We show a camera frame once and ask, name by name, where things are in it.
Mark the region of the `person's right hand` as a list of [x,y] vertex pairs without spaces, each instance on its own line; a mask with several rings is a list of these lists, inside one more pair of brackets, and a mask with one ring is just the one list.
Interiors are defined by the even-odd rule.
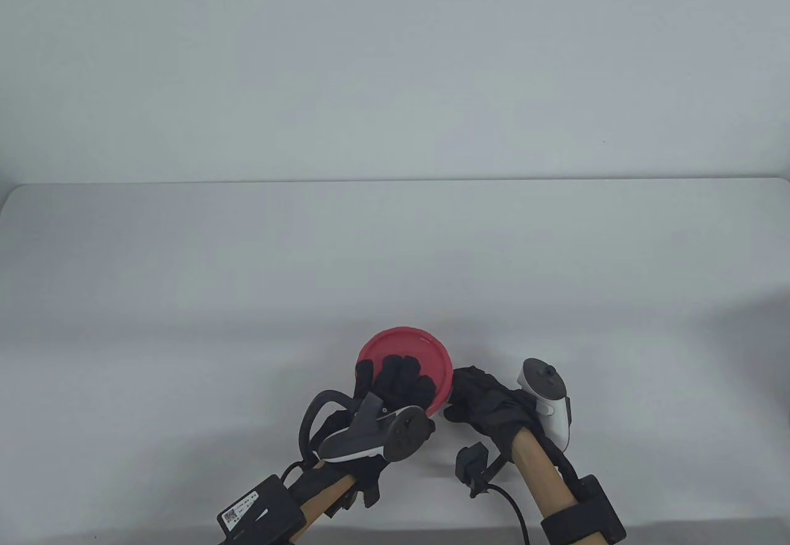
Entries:
[[451,423],[465,423],[491,438],[507,460],[512,460],[512,444],[519,432],[544,435],[536,399],[521,389],[505,387],[474,365],[454,370],[451,397],[443,415]]

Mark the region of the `person's left hand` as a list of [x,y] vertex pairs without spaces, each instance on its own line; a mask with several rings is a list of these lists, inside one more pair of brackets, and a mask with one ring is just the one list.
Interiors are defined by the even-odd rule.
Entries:
[[353,407],[336,410],[311,438],[300,441],[304,454],[318,461],[304,472],[307,493],[353,479],[331,509],[350,508],[358,495],[366,508],[374,506],[384,469],[412,457],[435,431],[427,409],[437,387],[415,357],[389,355],[379,371],[370,360],[355,367]]

